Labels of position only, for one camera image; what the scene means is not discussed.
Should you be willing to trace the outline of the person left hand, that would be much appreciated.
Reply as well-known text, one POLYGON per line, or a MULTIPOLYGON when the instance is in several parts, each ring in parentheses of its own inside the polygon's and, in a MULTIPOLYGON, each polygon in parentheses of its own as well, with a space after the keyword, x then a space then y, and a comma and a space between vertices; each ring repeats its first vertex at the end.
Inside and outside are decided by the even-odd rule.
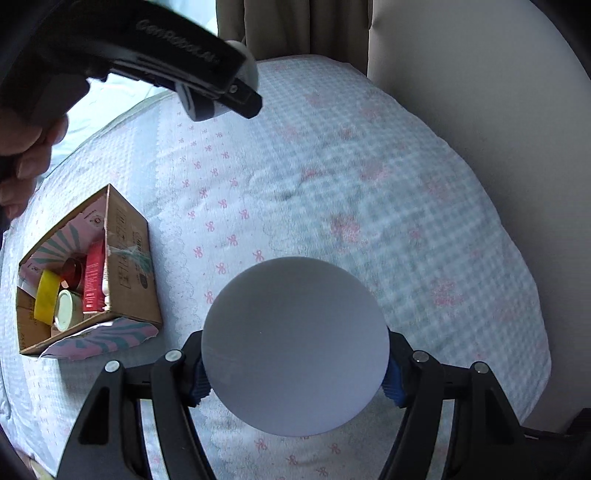
POLYGON ((52 148, 67 133, 67 115, 48 128, 31 125, 10 109, 1 109, 1 156, 14 157, 14 170, 1 181, 1 207, 8 219, 19 217, 34 193, 37 178, 50 165, 52 148))

